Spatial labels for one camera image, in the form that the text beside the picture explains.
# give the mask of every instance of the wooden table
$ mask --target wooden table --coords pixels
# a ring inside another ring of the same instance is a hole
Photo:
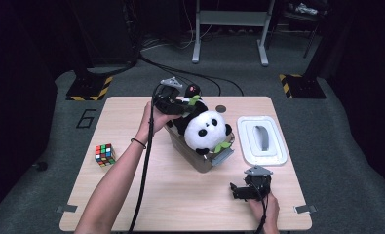
[[[59,225],[61,230],[74,231],[96,185],[108,168],[113,167],[101,168],[97,164],[95,146],[112,143],[119,157],[134,137],[145,103],[149,100],[151,97],[110,97],[106,101],[68,201],[68,205],[77,206],[77,210],[63,214]],[[173,148],[165,129],[156,133],[135,231],[250,231],[258,226],[249,204],[233,199],[229,183],[245,186],[244,171],[251,167],[243,158],[238,137],[238,118],[271,116],[281,132],[273,103],[269,97],[204,97],[204,101],[210,110],[217,105],[226,107],[222,115],[236,134],[232,146],[235,152],[221,165],[201,174]],[[124,231],[130,227],[142,168],[141,161],[128,198],[113,226],[114,231]],[[305,201],[290,156],[282,166],[266,168],[274,172],[271,186],[281,207],[279,229],[309,229],[312,225],[311,216],[296,214],[293,210],[294,206],[305,205]]]

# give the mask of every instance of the wrist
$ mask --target wrist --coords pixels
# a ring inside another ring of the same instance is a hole
[[[265,223],[263,229],[264,229],[264,234],[277,234],[277,233],[280,233],[278,231],[277,225],[271,225],[269,223]]]

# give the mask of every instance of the small round object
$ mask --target small round object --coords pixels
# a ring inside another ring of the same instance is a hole
[[[218,105],[216,108],[215,108],[216,112],[218,113],[224,113],[226,111],[226,107],[224,105]]]

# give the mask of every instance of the yellow black hazard tape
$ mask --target yellow black hazard tape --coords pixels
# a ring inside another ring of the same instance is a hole
[[[104,96],[107,93],[107,90],[109,89],[110,83],[112,82],[113,77],[108,77],[103,81],[98,81],[101,82],[99,84],[96,84],[97,90],[91,91],[90,94],[88,95],[82,95],[85,92],[81,92],[79,95],[79,90],[73,90],[74,94],[67,94],[66,99],[67,100],[102,100]]]
[[[289,82],[288,82],[289,77],[301,78],[302,76],[296,75],[296,74],[292,74],[292,75],[280,74],[280,80],[281,80],[281,84],[283,85],[283,88],[284,88],[284,93],[286,93],[287,98],[293,98],[292,93],[291,93],[291,89],[289,88]]]

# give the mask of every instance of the panda ear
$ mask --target panda ear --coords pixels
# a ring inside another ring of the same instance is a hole
[[[229,124],[225,124],[225,127],[226,127],[226,135],[230,135],[232,133],[232,128]]]
[[[210,152],[210,150],[208,148],[205,148],[205,149],[195,149],[195,151],[199,154],[199,155],[205,155],[205,154],[208,154]]]

